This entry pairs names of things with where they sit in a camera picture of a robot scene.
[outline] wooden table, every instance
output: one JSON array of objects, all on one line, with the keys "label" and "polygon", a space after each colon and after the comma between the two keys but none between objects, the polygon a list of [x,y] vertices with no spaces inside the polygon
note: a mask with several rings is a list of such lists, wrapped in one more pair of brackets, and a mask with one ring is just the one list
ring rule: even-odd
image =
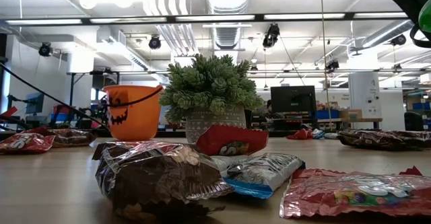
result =
[{"label": "wooden table", "polygon": [[[186,139],[168,140],[186,142]],[[42,155],[0,155],[0,223],[129,223],[111,213],[110,202],[98,189],[94,177],[98,162],[91,160],[93,150],[79,147],[53,149]],[[423,174],[431,176],[430,152],[371,151],[343,146],[333,140],[288,141],[285,138],[269,139],[267,148],[258,154],[264,152],[297,155],[308,168],[391,174],[416,165]],[[366,214],[329,219],[280,219],[279,204],[285,189],[286,184],[269,200],[236,194],[208,200],[208,205],[225,205],[226,210],[189,223],[400,223],[398,219],[382,221]]]}]

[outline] orange pumpkin bucket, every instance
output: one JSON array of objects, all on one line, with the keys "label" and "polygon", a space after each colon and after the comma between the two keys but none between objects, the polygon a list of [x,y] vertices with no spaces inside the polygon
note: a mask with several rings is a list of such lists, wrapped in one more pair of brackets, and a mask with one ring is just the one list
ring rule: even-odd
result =
[{"label": "orange pumpkin bucket", "polygon": [[109,101],[112,137],[121,141],[145,141],[155,137],[160,116],[162,86],[111,85],[103,88]]}]

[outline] cardboard box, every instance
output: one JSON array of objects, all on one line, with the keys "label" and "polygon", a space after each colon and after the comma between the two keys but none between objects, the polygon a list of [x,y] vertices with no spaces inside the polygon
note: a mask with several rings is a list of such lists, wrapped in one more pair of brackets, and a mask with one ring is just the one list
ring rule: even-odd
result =
[{"label": "cardboard box", "polygon": [[339,117],[348,120],[362,119],[362,110],[340,110]]}]

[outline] green object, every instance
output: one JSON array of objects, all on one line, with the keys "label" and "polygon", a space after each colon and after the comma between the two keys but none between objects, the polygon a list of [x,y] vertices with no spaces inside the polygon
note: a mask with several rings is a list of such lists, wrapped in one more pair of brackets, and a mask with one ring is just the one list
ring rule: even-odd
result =
[{"label": "green object", "polygon": [[428,0],[420,10],[419,27],[424,32],[431,32],[431,0]]},{"label": "green object", "polygon": [[205,58],[195,55],[196,60],[188,67],[170,64],[170,85],[160,96],[162,106],[170,106],[166,119],[179,122],[194,108],[208,108],[220,115],[226,109],[242,106],[256,110],[263,100],[256,94],[256,84],[247,79],[250,63],[243,61],[234,65],[231,56]]}]

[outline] blue bin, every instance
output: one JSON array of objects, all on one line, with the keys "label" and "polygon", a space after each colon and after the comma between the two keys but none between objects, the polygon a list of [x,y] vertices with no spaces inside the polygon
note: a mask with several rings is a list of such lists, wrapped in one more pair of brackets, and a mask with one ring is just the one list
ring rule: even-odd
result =
[{"label": "blue bin", "polygon": [[[318,119],[329,119],[329,112],[328,110],[318,110],[316,112],[316,118]],[[331,118],[339,118],[339,111],[338,110],[331,110]]]},{"label": "blue bin", "polygon": [[429,102],[413,103],[413,110],[431,110],[431,106]]}]

